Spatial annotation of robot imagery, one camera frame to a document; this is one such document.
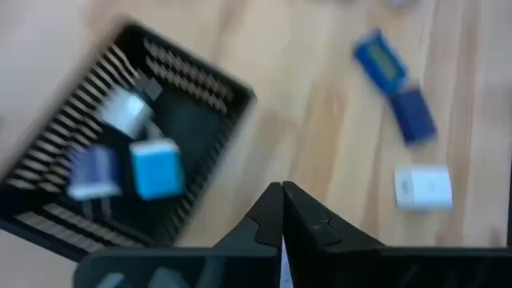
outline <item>blue block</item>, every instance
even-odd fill
[[[436,135],[434,121],[419,88],[407,90],[390,98],[406,144],[423,142]]]
[[[68,195],[75,200],[89,200],[121,194],[114,152],[106,146],[92,146],[72,157]]]
[[[405,84],[406,67],[379,29],[356,44],[354,56],[384,95],[396,94]]]
[[[179,148],[166,138],[130,145],[135,188],[144,200],[178,196],[184,190]]]

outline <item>plastic basket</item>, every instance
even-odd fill
[[[114,87],[131,89],[142,75],[162,86],[154,123],[180,146],[186,192],[153,202],[69,199],[70,157],[96,142],[116,150],[123,193],[135,195],[133,140],[96,115]],[[0,183],[0,228],[74,260],[104,246],[171,246],[253,99],[250,88],[178,46],[125,26]]]

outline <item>light blue cube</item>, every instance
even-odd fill
[[[179,196],[184,175],[179,148],[174,141],[160,138],[130,145],[135,189],[144,200]]]

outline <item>wood grain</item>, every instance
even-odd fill
[[[49,111],[62,91],[59,81],[129,15],[258,96],[179,245],[215,244],[270,182],[293,180],[389,245],[504,246],[511,14],[508,0],[423,0],[404,10],[380,0],[2,2],[0,113],[8,128],[0,128],[0,159],[19,151],[37,127],[32,115]],[[407,63],[410,82],[422,86],[435,141],[405,147],[390,108],[352,59],[354,42],[375,26]],[[20,79],[33,85],[16,85]],[[450,168],[453,210],[401,212],[394,170],[430,164]]]

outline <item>wooden floor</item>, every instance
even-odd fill
[[[272,181],[292,180],[389,245],[504,246],[512,154],[512,2],[36,0],[0,4],[0,160],[19,151],[121,15],[248,82],[248,113],[180,245],[210,246]],[[409,149],[351,57],[382,28],[438,127]],[[404,213],[398,166],[448,165],[449,213]]]

